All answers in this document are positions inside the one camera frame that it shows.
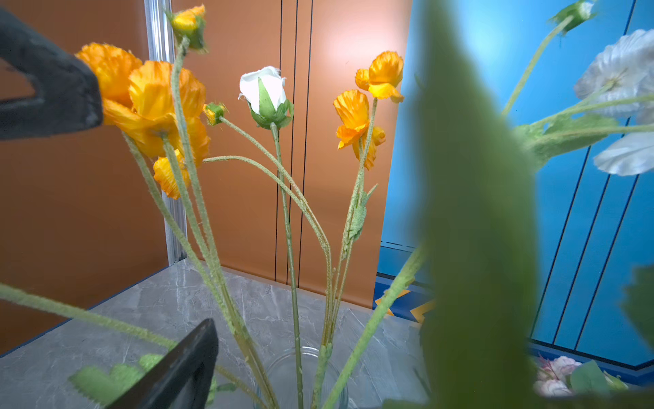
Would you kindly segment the orange poppy spray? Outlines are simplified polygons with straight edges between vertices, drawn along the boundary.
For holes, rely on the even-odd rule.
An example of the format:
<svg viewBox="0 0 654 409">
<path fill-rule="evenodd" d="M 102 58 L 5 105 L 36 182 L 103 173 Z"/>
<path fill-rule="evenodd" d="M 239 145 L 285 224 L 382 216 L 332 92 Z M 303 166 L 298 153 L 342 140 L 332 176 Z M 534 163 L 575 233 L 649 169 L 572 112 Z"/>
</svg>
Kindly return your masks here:
<svg viewBox="0 0 654 409">
<path fill-rule="evenodd" d="M 260 221 L 251 202 L 259 188 L 276 192 L 272 211 L 278 248 L 275 262 L 286 267 L 287 246 L 282 192 L 290 200 L 296 283 L 301 289 L 325 295 L 328 312 L 320 320 L 316 373 L 309 397 L 326 399 L 340 371 L 332 366 L 337 352 L 337 322 L 354 293 L 371 293 L 378 245 L 371 236 L 382 228 L 381 202 L 385 185 L 380 174 L 390 167 L 390 144 L 398 104 L 404 59 L 393 49 L 356 49 L 336 53 L 308 67 L 308 96 L 298 104 L 288 133 L 304 136 L 303 156 L 284 151 L 276 160 L 272 132 L 252 119 L 246 100 L 239 97 L 235 72 L 213 70 L 204 76 L 208 97 L 225 97 L 236 112 L 219 124 L 221 167 L 233 181 L 229 200 L 233 211 L 226 228 L 216 230 L 221 255 L 237 250 L 255 256 Z"/>
<path fill-rule="evenodd" d="M 190 51 L 206 51 L 206 9 L 199 5 L 166 18 L 175 36 L 172 63 L 142 61 L 110 44 L 90 43 L 76 53 L 97 77 L 104 123 L 117 127 L 133 153 L 157 206 L 196 265 L 250 367 L 265 408 L 279 403 L 228 290 L 198 168 L 209 157 L 206 88 L 183 64 Z"/>
</svg>

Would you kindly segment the white rose stem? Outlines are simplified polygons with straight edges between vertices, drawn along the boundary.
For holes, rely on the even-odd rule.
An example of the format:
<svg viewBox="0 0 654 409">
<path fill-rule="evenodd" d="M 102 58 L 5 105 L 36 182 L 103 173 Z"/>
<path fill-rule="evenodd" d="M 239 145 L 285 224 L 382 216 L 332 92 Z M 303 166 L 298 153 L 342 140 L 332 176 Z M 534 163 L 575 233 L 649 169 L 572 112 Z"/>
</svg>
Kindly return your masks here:
<svg viewBox="0 0 654 409">
<path fill-rule="evenodd" d="M 239 97 L 247 101 L 250 113 L 259 127 L 270 130 L 274 138 L 276 160 L 283 162 L 280 143 L 280 130 L 293 120 L 293 106 L 286 97 L 285 79 L 274 66 L 265 66 L 257 71 L 245 73 L 239 81 Z M 296 397 L 297 406 L 304 407 L 303 368 L 301 357 L 301 332 L 297 300 L 296 269 L 291 232 L 290 200 L 282 192 L 284 211 L 284 230 L 287 246 L 287 270 L 291 285 L 292 319 L 294 329 L 294 349 L 296 358 Z"/>
</svg>

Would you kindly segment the white ranunculus spray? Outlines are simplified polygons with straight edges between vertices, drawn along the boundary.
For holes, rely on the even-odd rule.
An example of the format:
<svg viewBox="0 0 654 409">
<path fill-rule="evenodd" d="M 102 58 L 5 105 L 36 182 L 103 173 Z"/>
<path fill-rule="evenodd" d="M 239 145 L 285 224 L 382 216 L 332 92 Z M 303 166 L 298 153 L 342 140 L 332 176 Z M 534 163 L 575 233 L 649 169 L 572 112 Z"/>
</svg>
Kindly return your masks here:
<svg viewBox="0 0 654 409">
<path fill-rule="evenodd" d="M 525 131 L 485 92 L 437 1 L 424 13 L 427 78 L 418 103 L 425 238 L 374 310 L 340 377 L 332 408 L 400 293 L 427 268 L 434 309 L 421 328 L 431 408 L 650 408 L 653 391 L 543 397 L 527 334 L 535 313 L 534 168 Z"/>
</svg>

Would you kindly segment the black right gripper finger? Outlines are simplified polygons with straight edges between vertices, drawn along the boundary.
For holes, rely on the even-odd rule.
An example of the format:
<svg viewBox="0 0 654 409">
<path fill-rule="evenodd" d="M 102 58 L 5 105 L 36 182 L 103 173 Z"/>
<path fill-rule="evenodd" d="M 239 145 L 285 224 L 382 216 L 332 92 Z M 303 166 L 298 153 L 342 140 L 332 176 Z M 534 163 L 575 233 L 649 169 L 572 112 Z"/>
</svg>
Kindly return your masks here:
<svg viewBox="0 0 654 409">
<path fill-rule="evenodd" d="M 204 408 L 215 372 L 219 339 L 203 320 L 111 408 Z"/>
</svg>

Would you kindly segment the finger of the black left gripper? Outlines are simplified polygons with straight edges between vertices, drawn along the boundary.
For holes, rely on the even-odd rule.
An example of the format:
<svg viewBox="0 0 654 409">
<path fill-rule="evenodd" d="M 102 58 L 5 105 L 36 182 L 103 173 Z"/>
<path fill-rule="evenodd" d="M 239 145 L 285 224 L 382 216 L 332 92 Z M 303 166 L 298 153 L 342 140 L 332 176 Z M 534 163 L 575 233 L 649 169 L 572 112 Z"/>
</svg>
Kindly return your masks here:
<svg viewBox="0 0 654 409">
<path fill-rule="evenodd" d="M 3 141 L 51 137 L 103 125 L 95 73 L 6 9 L 1 9 L 1 58 L 29 80 L 30 97 L 1 101 Z"/>
</svg>

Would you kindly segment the mixed flower bunch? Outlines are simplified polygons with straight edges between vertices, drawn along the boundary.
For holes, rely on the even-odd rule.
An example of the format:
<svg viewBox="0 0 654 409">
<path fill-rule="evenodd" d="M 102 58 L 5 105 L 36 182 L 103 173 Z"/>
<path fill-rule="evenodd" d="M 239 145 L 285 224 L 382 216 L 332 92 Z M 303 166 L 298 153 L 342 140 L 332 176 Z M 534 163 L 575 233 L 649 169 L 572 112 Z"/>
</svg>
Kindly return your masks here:
<svg viewBox="0 0 654 409">
<path fill-rule="evenodd" d="M 630 389 L 620 377 L 601 370 L 595 361 L 582 363 L 563 355 L 553 360 L 532 358 L 531 363 L 536 373 L 533 390 L 543 397 L 605 394 Z"/>
</svg>

